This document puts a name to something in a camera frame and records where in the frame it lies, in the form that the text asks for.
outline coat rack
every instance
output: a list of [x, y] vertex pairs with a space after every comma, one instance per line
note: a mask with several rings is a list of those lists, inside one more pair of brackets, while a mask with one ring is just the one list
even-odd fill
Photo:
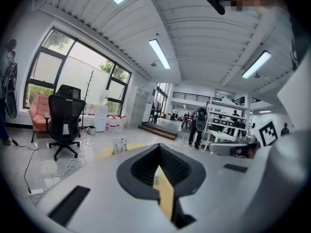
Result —
[[[93, 80], [94, 76], [93, 76], [94, 70], [91, 72], [91, 77], [89, 78], [89, 81], [87, 82], [87, 88], [86, 88], [86, 95], [85, 97], [82, 97], [84, 99], [84, 101], [86, 102], [86, 97], [88, 96], [88, 92], [90, 91], [89, 88], [89, 84], [91, 83], [91, 81]], [[84, 119], [84, 108], [83, 108], [83, 112], [82, 112], [82, 125], [81, 125], [81, 129], [84, 129], [83, 126], [83, 119]]]

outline stair step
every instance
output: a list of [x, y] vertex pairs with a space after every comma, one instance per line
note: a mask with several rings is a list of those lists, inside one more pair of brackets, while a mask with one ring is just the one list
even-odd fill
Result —
[[177, 134], [176, 135], [172, 135], [171, 133], [165, 133], [165, 132], [163, 132], [163, 130], [158, 130], [158, 129], [154, 128], [154, 127], [149, 127], [147, 125], [139, 125], [138, 127], [140, 129], [142, 129], [142, 130], [148, 131], [150, 133], [162, 136], [162, 137], [170, 139], [170, 140], [175, 140], [176, 137], [177, 137]]
[[164, 132], [166, 134], [170, 134], [172, 136], [176, 136], [177, 137], [177, 132], [171, 131], [171, 130], [167, 130], [167, 129], [165, 129], [165, 128], [157, 125], [157, 124], [154, 124], [154, 123], [144, 123], [143, 125], [147, 126], [147, 127], [150, 127], [150, 128], [153, 128], [153, 129], [155, 129], [157, 131], [161, 131], [161, 132]]

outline metal shelf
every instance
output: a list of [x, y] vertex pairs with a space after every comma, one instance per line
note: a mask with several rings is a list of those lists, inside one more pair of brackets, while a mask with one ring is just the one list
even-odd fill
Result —
[[228, 115], [228, 114], [221, 113], [221, 112], [213, 112], [213, 111], [210, 111], [209, 113], [210, 113], [210, 114], [222, 115], [222, 116], [225, 116], [225, 117], [234, 117], [234, 118], [238, 118], [238, 119], [242, 119], [242, 120], [247, 120], [246, 118], [241, 117], [241, 116]]
[[237, 128], [237, 127], [233, 127], [233, 126], [229, 126], [229, 125], [224, 125], [224, 124], [220, 124], [220, 123], [215, 123], [215, 122], [207, 122], [207, 124], [214, 124], [214, 125], [223, 126], [223, 127], [226, 127], [226, 128], [232, 128], [232, 129], [247, 131], [247, 129]]
[[236, 110], [242, 110], [242, 111], [249, 111], [249, 110], [251, 110], [250, 108], [247, 108], [247, 107], [244, 107], [244, 106], [240, 106], [240, 105], [236, 105], [236, 104], [228, 104], [228, 103], [219, 102], [219, 101], [215, 101], [215, 100], [212, 100], [209, 105], [213, 105], [213, 104], [219, 105], [219, 106], [228, 107], [228, 108], [232, 108], [232, 109], [236, 109]]

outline power strip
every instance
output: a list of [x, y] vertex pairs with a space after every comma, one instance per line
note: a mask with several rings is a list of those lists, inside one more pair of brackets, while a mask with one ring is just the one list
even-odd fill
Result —
[[40, 194], [40, 193], [43, 193], [43, 189], [31, 190], [31, 193], [28, 192], [28, 195]]

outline pink armchair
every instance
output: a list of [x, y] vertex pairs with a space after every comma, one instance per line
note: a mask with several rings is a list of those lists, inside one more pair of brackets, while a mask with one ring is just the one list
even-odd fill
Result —
[[46, 112], [50, 113], [49, 96], [37, 93], [29, 109], [29, 114], [31, 121], [33, 122], [34, 129], [31, 142], [34, 141], [34, 135], [36, 131], [46, 131], [46, 123], [44, 118], [44, 114]]

